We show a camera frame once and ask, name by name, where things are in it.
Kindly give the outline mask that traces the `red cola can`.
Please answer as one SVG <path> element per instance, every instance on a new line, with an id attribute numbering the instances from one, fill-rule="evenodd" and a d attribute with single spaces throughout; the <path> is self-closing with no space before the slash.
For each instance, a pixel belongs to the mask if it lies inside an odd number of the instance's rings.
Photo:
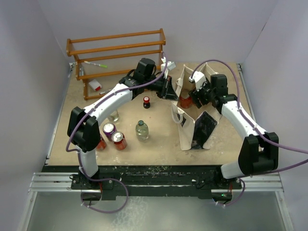
<path id="1" fill-rule="evenodd" d="M 192 98 L 188 92 L 183 91 L 180 94 L 180 106 L 184 109 L 188 109 L 192 106 Z"/>

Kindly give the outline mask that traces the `cream canvas tote bag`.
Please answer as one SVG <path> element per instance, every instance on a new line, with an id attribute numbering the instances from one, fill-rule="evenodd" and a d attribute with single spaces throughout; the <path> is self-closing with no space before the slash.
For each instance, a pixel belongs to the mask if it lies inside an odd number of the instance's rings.
<path id="1" fill-rule="evenodd" d="M 207 79 L 210 79 L 212 74 L 218 74 L 208 64 L 203 64 L 197 71 L 203 73 Z M 188 95 L 188 92 L 195 88 L 195 83 L 189 82 L 192 72 L 191 68 L 183 65 L 174 87 L 178 97 L 183 91 Z M 210 137 L 214 134 L 222 117 L 211 103 L 200 108 L 194 104 L 189 108 L 182 108 L 180 100 L 171 101 L 171 116 L 178 127 L 181 150 L 211 149 Z"/>

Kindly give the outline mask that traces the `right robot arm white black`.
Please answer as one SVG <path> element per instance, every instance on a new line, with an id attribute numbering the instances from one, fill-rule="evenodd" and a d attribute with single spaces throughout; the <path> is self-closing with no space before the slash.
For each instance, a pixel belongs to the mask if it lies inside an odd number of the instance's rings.
<path id="1" fill-rule="evenodd" d="M 189 93 L 193 103 L 198 108 L 211 103 L 231 122 L 243 139 L 238 159 L 221 166 L 221 172 L 214 176 L 215 185 L 226 188 L 231 183 L 231 178 L 276 170 L 279 159 L 276 146 L 279 142 L 278 135 L 268 133 L 260 127 L 238 102 L 237 96 L 228 93 L 226 76 L 213 74 L 206 78 L 197 71 L 189 77 L 189 81 L 195 84 L 195 88 Z"/>

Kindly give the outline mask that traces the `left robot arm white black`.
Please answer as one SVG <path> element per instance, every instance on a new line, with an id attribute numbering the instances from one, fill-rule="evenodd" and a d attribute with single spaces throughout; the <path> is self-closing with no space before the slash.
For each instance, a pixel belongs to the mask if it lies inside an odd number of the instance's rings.
<path id="1" fill-rule="evenodd" d="M 99 184 L 99 171 L 95 149 L 100 142 L 101 123 L 120 106 L 142 94 L 154 91 L 160 99 L 177 101 L 179 98 L 172 87 L 168 72 L 176 67 L 174 62 L 163 60 L 161 72 L 156 72 L 155 61 L 142 58 L 135 69 L 130 70 L 119 83 L 95 103 L 85 107 L 75 107 L 70 114 L 67 135 L 68 144 L 75 145 L 79 170 L 84 175 L 82 183 L 89 189 Z"/>

